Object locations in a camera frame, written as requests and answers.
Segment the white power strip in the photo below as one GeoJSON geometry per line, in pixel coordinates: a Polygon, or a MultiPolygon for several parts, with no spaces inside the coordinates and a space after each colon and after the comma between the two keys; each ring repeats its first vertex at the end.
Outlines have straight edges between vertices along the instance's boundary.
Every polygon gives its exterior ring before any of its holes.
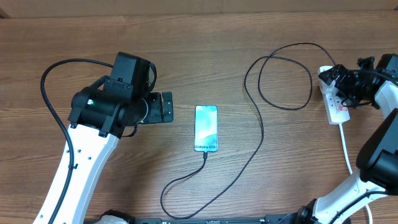
{"type": "MultiPolygon", "coordinates": [[[[318,75],[321,72],[331,69],[332,66],[322,66],[318,70],[318,75]]],[[[335,81],[330,85],[319,79],[319,87],[322,92],[323,102],[325,103],[326,115],[328,116],[329,124],[340,124],[349,120],[348,108],[341,104],[342,99],[337,96],[337,88],[335,81]]]]}
{"type": "MultiPolygon", "coordinates": [[[[324,72],[331,68],[332,66],[320,67],[318,70],[318,75],[321,72],[324,72]]],[[[319,88],[321,89],[322,92],[323,102],[325,103],[326,115],[328,116],[329,124],[338,124],[339,126],[344,157],[347,163],[349,174],[352,174],[353,170],[349,163],[349,158],[346,148],[346,140],[343,132],[343,123],[349,120],[348,108],[341,104],[342,99],[339,96],[337,96],[338,90],[335,87],[336,84],[335,81],[333,81],[330,85],[327,85],[324,81],[320,79],[318,80],[319,80],[319,88]]],[[[366,211],[368,212],[369,224],[373,224],[371,209],[369,208],[369,205],[365,205],[365,207],[366,211]]]]}

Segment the white cable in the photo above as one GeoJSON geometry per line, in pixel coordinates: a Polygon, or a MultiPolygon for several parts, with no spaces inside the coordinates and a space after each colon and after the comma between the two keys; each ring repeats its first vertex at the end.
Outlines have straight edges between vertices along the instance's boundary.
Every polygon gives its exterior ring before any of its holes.
{"type": "MultiPolygon", "coordinates": [[[[341,143],[343,145],[343,152],[344,152],[344,157],[346,159],[347,168],[348,168],[349,174],[352,174],[353,170],[351,168],[351,165],[349,164],[349,158],[348,158],[347,146],[346,146],[346,139],[344,137],[344,131],[343,131],[343,124],[339,123],[338,127],[340,129],[341,143]]],[[[369,205],[365,205],[365,208],[366,208],[366,211],[368,212],[369,224],[373,224],[372,212],[371,212],[371,209],[369,208],[369,205]]]]}

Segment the black cable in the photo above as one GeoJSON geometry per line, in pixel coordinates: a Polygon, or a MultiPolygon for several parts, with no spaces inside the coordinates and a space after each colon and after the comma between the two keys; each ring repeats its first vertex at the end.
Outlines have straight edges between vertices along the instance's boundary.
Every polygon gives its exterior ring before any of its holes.
{"type": "Polygon", "coordinates": [[[265,97],[262,95],[261,90],[260,90],[260,88],[259,88],[259,93],[260,93],[260,95],[262,96],[262,98],[263,98],[267,103],[269,103],[269,104],[272,105],[272,106],[275,106],[276,108],[280,108],[280,109],[282,109],[282,110],[299,110],[299,109],[304,108],[304,107],[308,104],[308,102],[309,102],[310,99],[311,99],[311,94],[312,94],[312,76],[311,76],[310,70],[309,70],[305,65],[303,65],[302,63],[300,63],[300,62],[298,62],[298,61],[296,61],[296,60],[293,60],[293,59],[290,59],[290,58],[284,58],[284,57],[273,56],[278,50],[281,50],[281,49],[284,49],[284,48],[290,47],[290,46],[295,46],[295,45],[314,45],[314,46],[317,46],[317,47],[321,48],[321,49],[327,54],[327,56],[329,56],[329,58],[330,58],[330,60],[333,62],[333,64],[336,65],[336,62],[333,60],[333,58],[331,57],[331,55],[330,55],[322,46],[320,46],[320,45],[318,45],[318,44],[313,44],[313,43],[296,43],[296,44],[286,45],[286,46],[284,46],[284,47],[281,47],[281,48],[279,48],[279,49],[273,51],[273,53],[271,53],[269,56],[263,56],[263,57],[258,58],[258,59],[250,66],[249,70],[246,72],[246,75],[244,76],[244,82],[243,82],[244,89],[245,89],[246,93],[248,94],[248,97],[250,98],[250,100],[251,100],[251,102],[253,103],[254,107],[256,108],[257,113],[259,114],[259,118],[260,118],[260,125],[261,125],[261,140],[260,140],[260,143],[259,143],[257,149],[256,149],[256,150],[254,151],[254,153],[251,155],[251,157],[249,158],[249,160],[247,161],[247,163],[243,166],[243,168],[241,169],[240,173],[238,174],[238,176],[236,176],[236,178],[232,181],[232,183],[230,183],[221,193],[219,193],[217,196],[215,196],[213,199],[211,199],[206,205],[202,206],[202,208],[200,208],[199,210],[197,210],[197,211],[194,212],[193,214],[188,215],[188,216],[186,216],[186,217],[175,217],[175,216],[169,214],[169,213],[166,211],[166,209],[163,207],[162,197],[163,197],[163,193],[164,193],[165,188],[168,187],[172,182],[177,181],[177,180],[180,180],[180,179],[173,180],[173,181],[171,181],[169,184],[167,184],[166,187],[163,189],[162,195],[160,196],[160,205],[162,206],[163,211],[164,211],[169,217],[174,218],[174,219],[187,219],[187,218],[191,218],[191,217],[195,216],[197,213],[201,212],[201,211],[202,211],[204,208],[206,208],[209,204],[213,203],[216,199],[218,199],[221,195],[223,195],[229,188],[232,187],[233,184],[235,184],[235,182],[240,178],[240,176],[241,176],[242,173],[244,172],[245,168],[249,165],[249,163],[251,162],[251,160],[253,159],[253,157],[257,154],[258,150],[260,149],[260,147],[261,147],[261,145],[262,145],[262,142],[264,141],[264,123],[262,122],[262,116],[261,116],[260,110],[259,110],[257,104],[254,102],[253,98],[251,97],[251,95],[250,95],[250,93],[249,93],[249,91],[248,91],[248,88],[247,88],[247,86],[246,86],[246,80],[247,80],[247,78],[248,78],[249,72],[251,71],[252,67],[255,66],[255,64],[257,64],[258,61],[260,61],[260,60],[263,59],[263,58],[266,58],[266,61],[265,61],[264,64],[262,65],[261,71],[260,71],[260,73],[259,73],[259,80],[260,80],[260,76],[261,76],[261,73],[262,73],[262,69],[264,68],[266,62],[267,62],[270,58],[276,58],[276,59],[281,59],[281,60],[287,60],[287,61],[296,63],[296,64],[300,65],[301,67],[303,67],[303,68],[308,72],[308,74],[309,74],[309,76],[310,76],[310,84],[311,84],[310,95],[309,95],[309,97],[308,97],[307,102],[306,102],[303,106],[301,106],[301,107],[299,107],[299,108],[284,108],[284,107],[281,107],[281,106],[277,106],[277,105],[271,103],[270,101],[268,101],[267,99],[265,99],[265,97]]]}
{"type": "Polygon", "coordinates": [[[96,60],[90,60],[90,59],[83,59],[83,58],[73,58],[73,59],[68,59],[68,60],[62,60],[60,62],[57,62],[51,66],[49,66],[48,69],[46,69],[46,71],[44,71],[43,75],[42,75],[42,79],[40,81],[40,90],[42,92],[42,97],[44,100],[44,103],[47,105],[47,107],[49,108],[49,111],[51,112],[52,116],[55,118],[55,121],[57,122],[57,124],[60,126],[63,135],[65,136],[65,139],[67,140],[67,144],[69,147],[69,170],[68,170],[68,175],[67,175],[67,179],[65,181],[65,185],[63,186],[62,192],[61,192],[61,196],[57,202],[57,205],[54,208],[54,212],[50,217],[49,220],[49,224],[52,224],[55,220],[55,217],[57,216],[58,211],[60,210],[61,204],[63,202],[63,199],[65,198],[65,194],[67,193],[68,187],[69,187],[69,183],[70,183],[70,179],[72,177],[72,171],[75,168],[74,165],[74,153],[73,153],[73,145],[72,145],[72,140],[70,139],[70,136],[68,134],[68,131],[66,129],[66,127],[63,125],[60,117],[57,115],[57,113],[55,112],[54,108],[52,107],[49,99],[47,98],[47,94],[45,93],[45,88],[44,88],[44,81],[45,81],[45,77],[47,76],[47,74],[49,74],[49,72],[59,66],[62,65],[64,63],[68,63],[68,62],[89,62],[89,63],[95,63],[98,65],[104,65],[104,66],[108,66],[113,68],[113,65],[108,64],[108,63],[104,63],[104,62],[99,62],[96,60]]]}
{"type": "Polygon", "coordinates": [[[264,68],[264,66],[266,66],[266,63],[268,62],[268,60],[269,60],[270,58],[274,58],[273,56],[274,56],[274,54],[275,54],[276,52],[278,52],[278,51],[280,51],[280,50],[282,50],[282,49],[284,49],[284,48],[291,47],[291,46],[296,46],[296,45],[314,45],[314,46],[317,46],[317,47],[319,47],[320,49],[322,49],[322,50],[327,54],[327,56],[330,58],[330,60],[333,62],[333,64],[336,65],[335,60],[333,59],[333,57],[331,57],[331,55],[329,54],[329,52],[328,52],[326,49],[324,49],[321,45],[314,44],[314,43],[302,42],[302,43],[289,44],[289,45],[286,45],[286,46],[283,46],[283,47],[280,47],[280,48],[274,50],[274,51],[267,57],[267,59],[264,61],[264,63],[262,64],[262,67],[261,67],[261,70],[260,70],[260,73],[259,73],[258,90],[259,90],[259,93],[260,93],[262,99],[263,99],[265,102],[267,102],[268,104],[270,104],[270,105],[273,106],[273,107],[276,107],[276,108],[279,108],[279,109],[282,109],[282,110],[300,110],[300,109],[304,108],[304,107],[310,102],[311,96],[312,96],[312,76],[311,76],[311,73],[310,73],[310,71],[308,70],[308,68],[307,68],[306,66],[302,65],[301,63],[298,63],[298,62],[295,61],[295,60],[291,60],[291,59],[289,60],[289,61],[291,61],[291,62],[294,62],[294,63],[297,63],[297,64],[301,65],[304,69],[306,69],[306,71],[308,72],[308,74],[309,74],[309,76],[310,76],[310,85],[311,85],[311,89],[310,89],[310,94],[309,94],[309,96],[308,96],[308,100],[304,103],[303,106],[300,106],[300,107],[298,107],[298,108],[286,108],[286,107],[283,107],[283,106],[278,106],[278,105],[273,104],[271,101],[267,100],[266,97],[262,94],[261,87],[260,87],[260,80],[261,80],[262,69],[264,68]]]}
{"type": "Polygon", "coordinates": [[[156,83],[156,79],[157,79],[157,72],[156,72],[156,66],[154,63],[150,63],[149,67],[152,69],[153,73],[154,73],[154,80],[152,81],[152,83],[150,84],[150,86],[148,87],[147,93],[146,95],[148,95],[154,88],[155,88],[155,83],[156,83]]]}
{"type": "Polygon", "coordinates": [[[169,212],[166,211],[166,209],[165,209],[164,206],[163,206],[163,194],[164,194],[165,190],[167,189],[167,187],[168,187],[170,184],[172,184],[172,183],[174,183],[174,182],[176,182],[176,181],[185,179],[185,178],[187,178],[187,177],[190,177],[190,176],[193,176],[193,175],[199,173],[199,172],[204,168],[204,166],[206,165],[206,160],[207,160],[207,152],[204,152],[204,153],[203,153],[203,165],[202,165],[199,169],[197,169],[195,172],[192,172],[192,173],[190,173],[190,174],[188,174],[188,175],[186,175],[186,176],[184,176],[184,177],[180,177],[180,178],[177,178],[177,179],[175,179],[175,180],[170,181],[170,182],[163,188],[163,191],[162,191],[162,193],[161,193],[161,195],[160,195],[160,206],[162,207],[163,212],[166,213],[168,216],[170,216],[170,217],[172,217],[172,218],[174,218],[174,219],[187,219],[187,218],[191,218],[192,216],[196,215],[197,213],[199,213],[199,212],[201,211],[201,209],[200,209],[199,211],[195,212],[194,214],[189,215],[189,216],[186,216],[186,217],[175,217],[175,216],[172,216],[169,212]]]}
{"type": "Polygon", "coordinates": [[[122,136],[122,137],[124,137],[124,138],[125,137],[133,137],[133,136],[135,136],[137,134],[137,131],[138,131],[138,124],[134,125],[134,130],[132,131],[131,134],[126,135],[126,136],[122,136]]]}
{"type": "Polygon", "coordinates": [[[345,106],[345,107],[351,107],[351,108],[357,108],[357,107],[359,107],[359,106],[366,106],[366,105],[369,105],[369,104],[371,104],[372,103],[372,101],[368,101],[368,102],[365,102],[365,103],[358,103],[357,105],[344,105],[344,102],[345,101],[347,101],[347,99],[343,99],[342,101],[341,101],[341,105],[343,105],[343,106],[345,106]]]}
{"type": "Polygon", "coordinates": [[[392,82],[394,85],[398,86],[398,83],[394,79],[392,79],[392,78],[390,78],[390,77],[388,77],[386,75],[383,75],[381,73],[377,73],[375,71],[370,71],[370,70],[350,70],[350,71],[358,72],[358,73],[367,73],[368,75],[377,75],[377,76],[379,76],[381,78],[386,79],[387,81],[392,82]]]}
{"type": "Polygon", "coordinates": [[[109,78],[109,75],[102,76],[101,78],[97,79],[97,81],[93,82],[93,84],[91,84],[90,87],[99,88],[101,85],[105,83],[107,78],[109,78]]]}
{"type": "Polygon", "coordinates": [[[369,197],[372,194],[383,194],[383,195],[388,195],[387,192],[382,192],[382,191],[373,191],[373,192],[366,192],[365,194],[363,194],[362,196],[360,196],[359,198],[357,198],[355,201],[351,202],[349,205],[347,205],[347,207],[343,208],[340,212],[338,212],[335,217],[333,217],[333,219],[331,220],[331,222],[329,224],[333,224],[338,217],[340,217],[340,215],[342,215],[343,213],[345,213],[345,211],[347,211],[349,208],[351,208],[352,206],[354,206],[355,204],[357,204],[358,202],[360,202],[362,199],[369,197]]]}

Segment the charging cable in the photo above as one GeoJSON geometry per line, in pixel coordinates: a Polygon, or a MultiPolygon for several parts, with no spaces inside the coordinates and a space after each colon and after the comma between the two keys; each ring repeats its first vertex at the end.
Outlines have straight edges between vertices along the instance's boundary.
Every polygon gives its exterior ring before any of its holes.
{"type": "MultiPolygon", "coordinates": [[[[346,159],[347,168],[348,168],[349,174],[352,174],[353,173],[353,169],[351,168],[351,164],[349,163],[347,146],[346,146],[346,139],[344,137],[344,131],[343,131],[343,123],[339,123],[338,127],[340,129],[341,144],[343,145],[343,152],[344,152],[344,157],[346,159]]],[[[369,224],[373,224],[372,211],[369,208],[369,205],[365,205],[365,208],[366,208],[366,211],[368,212],[369,224]]]]}
{"type": "Polygon", "coordinates": [[[176,216],[173,216],[173,215],[171,215],[168,211],[166,211],[166,208],[163,206],[163,194],[164,194],[164,192],[166,191],[167,187],[170,186],[170,184],[172,184],[172,183],[174,183],[174,182],[176,182],[176,181],[185,179],[185,178],[187,178],[187,177],[191,177],[191,176],[193,176],[193,175],[199,173],[199,172],[204,168],[204,166],[206,165],[206,160],[207,160],[207,152],[204,152],[204,153],[203,153],[203,164],[202,164],[202,166],[201,166],[199,169],[197,169],[196,171],[194,171],[194,172],[192,172],[192,173],[190,173],[190,174],[188,174],[188,175],[186,175],[186,176],[183,176],[183,177],[180,177],[180,178],[177,178],[177,179],[175,179],[175,180],[170,181],[170,182],[163,188],[163,191],[162,191],[162,193],[161,193],[161,195],[160,195],[160,206],[162,207],[163,212],[166,213],[166,214],[167,214],[168,216],[170,216],[171,218],[174,218],[174,219],[187,219],[187,218],[191,218],[191,217],[193,217],[194,215],[196,215],[197,213],[199,213],[200,211],[202,211],[208,204],[210,204],[211,202],[213,202],[213,201],[211,201],[210,203],[206,204],[204,207],[202,207],[201,209],[199,209],[199,210],[196,211],[195,213],[193,213],[193,214],[191,214],[191,215],[188,215],[188,216],[186,216],[186,217],[176,217],[176,216]]]}

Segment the wooden table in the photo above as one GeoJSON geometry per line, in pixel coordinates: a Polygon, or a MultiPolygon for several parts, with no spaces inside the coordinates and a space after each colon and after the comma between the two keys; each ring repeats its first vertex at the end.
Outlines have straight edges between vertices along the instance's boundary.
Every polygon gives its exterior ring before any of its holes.
{"type": "MultiPolygon", "coordinates": [[[[193,151],[194,107],[218,105],[219,151],[206,167],[166,196],[171,214],[187,215],[221,192],[260,141],[259,118],[243,89],[249,66],[260,56],[294,42],[316,42],[338,63],[356,68],[358,57],[398,52],[398,13],[303,12],[201,16],[87,17],[0,20],[0,223],[32,223],[57,170],[65,139],[40,95],[42,72],[67,58],[113,63],[119,51],[153,61],[155,91],[171,91],[175,121],[140,126],[122,139],[106,163],[87,212],[98,218],[112,208],[136,217],[160,217],[164,185],[202,163],[193,151]]],[[[260,65],[248,88],[264,119],[265,140],[241,178],[199,213],[203,217],[261,217],[290,213],[322,197],[348,176],[337,126],[327,123],[316,72],[330,65],[311,46],[280,53],[305,64],[314,77],[308,106],[282,111],[257,92],[260,65]]],[[[56,68],[47,94],[66,124],[72,96],[110,69],[87,63],[56,68]]],[[[304,69],[270,60],[262,91],[272,102],[300,106],[308,96],[304,69]]],[[[356,155],[382,122],[370,106],[350,110],[345,124],[349,156],[356,155]]],[[[398,222],[398,199],[371,204],[375,223],[398,222]]],[[[367,223],[364,210],[352,217],[367,223]]]]}

